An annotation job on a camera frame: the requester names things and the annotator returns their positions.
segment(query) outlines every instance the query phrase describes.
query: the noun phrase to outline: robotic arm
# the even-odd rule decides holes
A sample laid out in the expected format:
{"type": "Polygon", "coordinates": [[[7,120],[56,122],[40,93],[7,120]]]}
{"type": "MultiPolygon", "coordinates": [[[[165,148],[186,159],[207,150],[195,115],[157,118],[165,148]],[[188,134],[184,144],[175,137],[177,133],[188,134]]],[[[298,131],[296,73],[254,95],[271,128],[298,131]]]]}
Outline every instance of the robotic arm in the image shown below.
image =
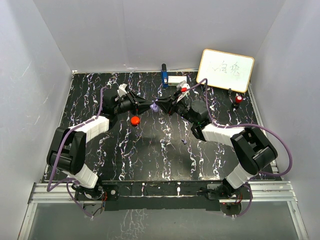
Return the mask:
{"type": "MultiPolygon", "coordinates": [[[[92,198],[101,195],[99,190],[101,180],[85,164],[86,143],[112,129],[118,120],[118,114],[130,111],[134,115],[140,115],[149,110],[152,104],[133,91],[127,91],[127,84],[121,84],[117,92],[111,89],[107,91],[102,98],[101,114],[98,117],[93,116],[93,121],[89,119],[87,121],[89,123],[71,132],[57,164],[59,170],[78,181],[80,187],[77,187],[77,191],[86,193],[92,198]]],[[[46,159],[48,165],[54,166],[59,147],[69,130],[70,128],[66,127],[56,129],[46,159]]]]}
{"type": "Polygon", "coordinates": [[[239,164],[215,190],[219,196],[231,197],[238,188],[276,159],[278,153],[257,127],[224,128],[211,123],[205,102],[195,100],[191,106],[185,103],[184,97],[189,88],[184,81],[177,86],[173,96],[160,98],[155,104],[166,114],[177,113],[191,122],[191,131],[197,139],[222,143],[234,148],[239,164]]]}
{"type": "MultiPolygon", "coordinates": [[[[177,91],[172,96],[159,98],[155,104],[166,114],[177,113],[192,123],[191,131],[197,139],[206,142],[214,141],[234,148],[239,164],[214,191],[220,197],[231,197],[238,188],[276,159],[278,153],[259,128],[224,128],[214,125],[209,119],[205,102],[195,100],[191,105],[186,104],[185,96],[189,88],[184,81],[177,86],[177,91]]],[[[112,89],[107,91],[102,98],[101,114],[98,117],[93,116],[94,121],[87,121],[89,123],[71,132],[57,163],[59,170],[77,180],[76,190],[92,198],[101,196],[102,181],[85,164],[86,143],[112,129],[118,120],[118,114],[130,111],[134,115],[140,115],[149,110],[150,105],[153,104],[133,91],[128,91],[126,84],[120,85],[117,92],[112,89]]],[[[48,165],[54,166],[62,140],[69,130],[69,128],[58,127],[55,131],[47,155],[48,165]]]]}

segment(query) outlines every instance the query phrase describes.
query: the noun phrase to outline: red bottle cap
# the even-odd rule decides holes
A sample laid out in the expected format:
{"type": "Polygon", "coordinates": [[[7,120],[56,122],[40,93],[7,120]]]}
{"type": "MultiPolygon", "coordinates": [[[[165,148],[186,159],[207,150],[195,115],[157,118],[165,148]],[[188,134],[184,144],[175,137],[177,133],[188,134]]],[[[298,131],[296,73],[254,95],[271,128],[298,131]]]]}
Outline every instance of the red bottle cap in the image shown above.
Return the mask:
{"type": "Polygon", "coordinates": [[[236,97],[235,97],[235,102],[236,102],[237,104],[241,103],[242,100],[243,100],[242,96],[236,96],[236,97]]]}
{"type": "Polygon", "coordinates": [[[139,123],[140,123],[140,118],[139,118],[138,116],[133,116],[133,117],[131,118],[131,124],[132,124],[133,126],[138,126],[139,123]]]}

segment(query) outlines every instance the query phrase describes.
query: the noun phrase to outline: blue object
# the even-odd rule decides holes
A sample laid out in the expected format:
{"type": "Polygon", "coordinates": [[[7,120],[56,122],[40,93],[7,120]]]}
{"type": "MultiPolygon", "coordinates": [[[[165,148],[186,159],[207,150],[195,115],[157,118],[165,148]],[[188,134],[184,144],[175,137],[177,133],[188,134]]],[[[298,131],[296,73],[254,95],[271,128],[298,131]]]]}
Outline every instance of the blue object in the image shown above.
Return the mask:
{"type": "Polygon", "coordinates": [[[162,78],[162,86],[164,88],[168,87],[168,73],[167,73],[167,66],[166,64],[162,64],[161,70],[161,78],[162,78]]]}

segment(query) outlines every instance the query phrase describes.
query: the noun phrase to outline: whiteboard frame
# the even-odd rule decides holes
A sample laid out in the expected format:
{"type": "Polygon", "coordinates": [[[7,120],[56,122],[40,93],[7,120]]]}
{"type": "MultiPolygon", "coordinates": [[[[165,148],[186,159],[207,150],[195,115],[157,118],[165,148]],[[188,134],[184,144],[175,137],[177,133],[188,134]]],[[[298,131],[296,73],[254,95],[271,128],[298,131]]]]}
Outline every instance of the whiteboard frame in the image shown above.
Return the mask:
{"type": "MultiPolygon", "coordinates": [[[[199,72],[200,72],[200,69],[201,69],[201,64],[202,64],[202,60],[204,58],[204,54],[205,54],[205,51],[213,51],[213,52],[218,52],[218,53],[223,53],[223,54],[230,54],[230,55],[236,55],[236,56],[239,56],[239,57],[245,57],[245,58],[250,58],[253,60],[252,62],[252,67],[251,67],[251,71],[250,71],[250,74],[249,74],[249,78],[248,78],[248,82],[246,84],[246,88],[245,88],[245,91],[237,91],[237,90],[233,90],[231,89],[232,91],[234,92],[237,92],[237,93],[245,93],[248,91],[248,86],[249,86],[249,82],[250,82],[250,78],[251,78],[251,74],[252,74],[252,69],[254,68],[254,65],[255,65],[255,59],[252,57],[252,56],[245,56],[245,55],[239,55],[239,54],[235,54],[235,53],[231,53],[231,52],[225,52],[225,51],[218,51],[218,50],[212,50],[212,49],[205,49],[203,50],[202,52],[202,57],[201,57],[201,61],[200,61],[200,66],[199,66],[199,69],[198,69],[198,74],[196,76],[196,82],[199,83],[202,79],[198,79],[198,76],[199,76],[199,72]]],[[[220,86],[215,86],[215,85],[209,85],[208,86],[211,86],[211,87],[214,87],[214,88],[219,88],[219,89],[226,89],[226,90],[229,90],[229,88],[224,88],[224,87],[220,87],[220,86]]]]}

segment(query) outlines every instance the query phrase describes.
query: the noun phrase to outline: white wall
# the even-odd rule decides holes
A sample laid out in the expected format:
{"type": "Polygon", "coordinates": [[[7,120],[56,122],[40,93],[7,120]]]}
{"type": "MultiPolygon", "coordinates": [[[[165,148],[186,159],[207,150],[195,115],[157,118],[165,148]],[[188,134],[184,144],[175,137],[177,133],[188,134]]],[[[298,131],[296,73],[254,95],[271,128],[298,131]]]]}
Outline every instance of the white wall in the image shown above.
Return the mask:
{"type": "Polygon", "coordinates": [[[198,68],[206,48],[255,56],[284,0],[34,0],[72,70],[198,68]]]}
{"type": "Polygon", "coordinates": [[[0,239],[16,240],[72,73],[32,0],[0,9],[0,239]]]}
{"type": "MultiPolygon", "coordinates": [[[[311,240],[320,234],[319,23],[319,0],[287,0],[255,58],[251,78],[264,124],[292,151],[286,178],[311,240]]],[[[283,150],[278,165],[281,171],[288,166],[283,150]]]]}

